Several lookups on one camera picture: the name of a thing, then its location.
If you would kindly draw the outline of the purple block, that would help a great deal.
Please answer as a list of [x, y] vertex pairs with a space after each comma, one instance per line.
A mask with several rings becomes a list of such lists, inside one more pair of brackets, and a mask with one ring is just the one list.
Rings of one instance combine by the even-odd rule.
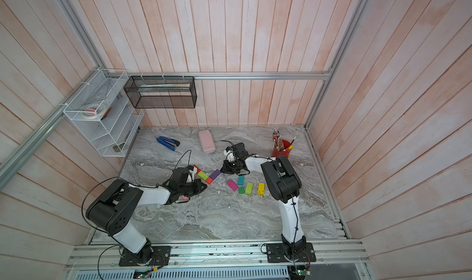
[[216, 169], [211, 175], [210, 175], [210, 178], [212, 180], [215, 180], [218, 178], [218, 176], [221, 174], [220, 170]]

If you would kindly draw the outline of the lime green block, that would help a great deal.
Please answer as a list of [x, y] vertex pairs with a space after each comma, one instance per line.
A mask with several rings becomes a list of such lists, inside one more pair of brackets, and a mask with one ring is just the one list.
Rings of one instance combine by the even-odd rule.
[[198, 175], [201, 179], [203, 179], [204, 181], [206, 181], [206, 180], [209, 178], [209, 176], [208, 176], [206, 173], [204, 173], [203, 171], [199, 171], [199, 172], [197, 173], [197, 175]]

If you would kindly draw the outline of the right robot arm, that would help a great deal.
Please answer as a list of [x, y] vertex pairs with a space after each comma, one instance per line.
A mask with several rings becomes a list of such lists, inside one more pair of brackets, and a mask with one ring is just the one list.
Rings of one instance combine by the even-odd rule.
[[244, 176], [257, 172], [264, 175], [269, 192], [278, 201], [281, 212], [283, 254], [287, 259], [293, 260], [304, 251], [307, 240], [299, 215], [302, 182], [290, 161], [285, 156], [263, 157], [250, 154], [242, 142], [226, 147], [224, 156], [221, 173]]

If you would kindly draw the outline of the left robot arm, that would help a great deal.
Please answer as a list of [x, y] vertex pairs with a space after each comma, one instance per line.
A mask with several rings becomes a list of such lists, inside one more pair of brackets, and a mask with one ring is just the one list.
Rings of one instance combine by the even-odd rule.
[[127, 252], [138, 255], [151, 248], [150, 241], [130, 222], [137, 207], [187, 203], [207, 187], [200, 179], [166, 181], [151, 187], [138, 186], [118, 178], [87, 208], [85, 217]]

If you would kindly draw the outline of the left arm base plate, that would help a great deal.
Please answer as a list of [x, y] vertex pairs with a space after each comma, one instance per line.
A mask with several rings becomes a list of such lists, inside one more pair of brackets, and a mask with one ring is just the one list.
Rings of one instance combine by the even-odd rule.
[[144, 246], [137, 254], [124, 249], [119, 266], [166, 266], [170, 252], [170, 246]]

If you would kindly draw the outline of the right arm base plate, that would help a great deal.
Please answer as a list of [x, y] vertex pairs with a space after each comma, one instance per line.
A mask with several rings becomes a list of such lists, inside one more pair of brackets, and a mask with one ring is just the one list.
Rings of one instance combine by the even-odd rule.
[[295, 250], [287, 248], [283, 243], [265, 245], [265, 254], [269, 263], [308, 263], [317, 261], [312, 243], [297, 246]]

